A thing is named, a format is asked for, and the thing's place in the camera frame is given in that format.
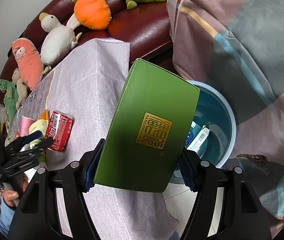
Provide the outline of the left hand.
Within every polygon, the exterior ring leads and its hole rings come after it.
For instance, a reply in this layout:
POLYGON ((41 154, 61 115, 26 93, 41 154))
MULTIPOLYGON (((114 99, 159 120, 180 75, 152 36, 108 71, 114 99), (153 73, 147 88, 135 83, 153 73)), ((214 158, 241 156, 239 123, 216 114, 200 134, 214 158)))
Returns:
MULTIPOLYGON (((22 173, 17 176, 18 186, 21 186, 24 192, 28 186, 28 177, 22 173)), ((10 183, 3 183, 4 189, 2 191, 2 197, 4 202, 10 207, 17 207, 19 202, 19 194, 10 183)))

